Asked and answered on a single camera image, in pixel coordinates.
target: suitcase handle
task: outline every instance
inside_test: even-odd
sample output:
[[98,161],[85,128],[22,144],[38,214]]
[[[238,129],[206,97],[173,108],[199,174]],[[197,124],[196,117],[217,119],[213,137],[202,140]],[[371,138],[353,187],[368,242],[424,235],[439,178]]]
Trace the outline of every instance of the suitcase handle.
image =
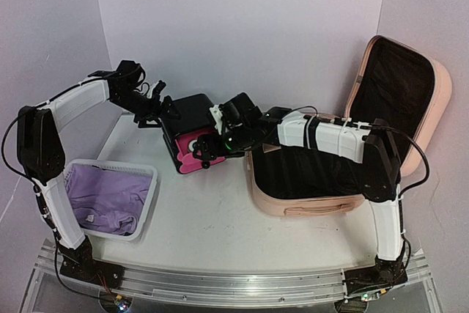
[[329,216],[331,214],[345,213],[355,208],[355,204],[345,203],[328,207],[293,207],[284,211],[286,216]]

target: white table surface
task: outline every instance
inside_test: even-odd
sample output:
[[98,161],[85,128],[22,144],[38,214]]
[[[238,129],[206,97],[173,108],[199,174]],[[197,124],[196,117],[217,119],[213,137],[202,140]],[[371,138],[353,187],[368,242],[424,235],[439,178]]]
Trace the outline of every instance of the white table surface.
[[153,165],[157,194],[136,243],[92,237],[95,257],[150,268],[210,272],[285,272],[374,262],[368,202],[348,214],[284,218],[264,214],[249,192],[243,158],[181,175],[159,129],[123,115],[98,159]]

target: pink suitcase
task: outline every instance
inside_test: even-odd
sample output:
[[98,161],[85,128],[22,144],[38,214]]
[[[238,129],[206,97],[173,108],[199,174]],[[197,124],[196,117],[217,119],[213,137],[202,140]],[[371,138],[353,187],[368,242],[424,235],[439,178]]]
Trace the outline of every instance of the pink suitcase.
[[[386,120],[425,150],[451,97],[448,71],[434,59],[397,41],[376,36],[366,47],[345,117]],[[395,136],[402,176],[420,164],[418,152]],[[361,205],[349,162],[296,147],[247,155],[252,197],[274,216],[323,216]]]

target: purple cloth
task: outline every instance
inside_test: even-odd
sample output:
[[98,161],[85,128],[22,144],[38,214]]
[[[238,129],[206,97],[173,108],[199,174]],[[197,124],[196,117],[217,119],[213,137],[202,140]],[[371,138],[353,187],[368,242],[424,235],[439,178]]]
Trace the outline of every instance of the purple cloth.
[[65,183],[81,227],[115,235],[135,232],[152,178],[73,164]]

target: plastic basket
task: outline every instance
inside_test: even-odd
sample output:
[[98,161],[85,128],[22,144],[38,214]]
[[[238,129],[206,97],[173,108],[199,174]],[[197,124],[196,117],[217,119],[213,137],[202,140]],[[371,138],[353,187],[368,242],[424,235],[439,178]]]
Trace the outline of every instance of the plastic basket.
[[65,180],[68,180],[68,177],[70,177],[70,172],[73,164],[92,165],[105,170],[128,172],[131,174],[150,176],[152,178],[149,184],[147,198],[145,199],[144,206],[141,210],[139,222],[137,223],[136,230],[132,235],[115,235],[82,228],[83,231],[88,235],[109,238],[112,240],[132,241],[139,238],[141,231],[144,228],[145,221],[148,218],[149,208],[152,204],[153,196],[155,195],[156,185],[158,183],[158,172],[156,171],[156,169],[150,165],[124,163],[121,161],[96,161],[94,159],[75,159],[69,162],[68,165],[65,167]]

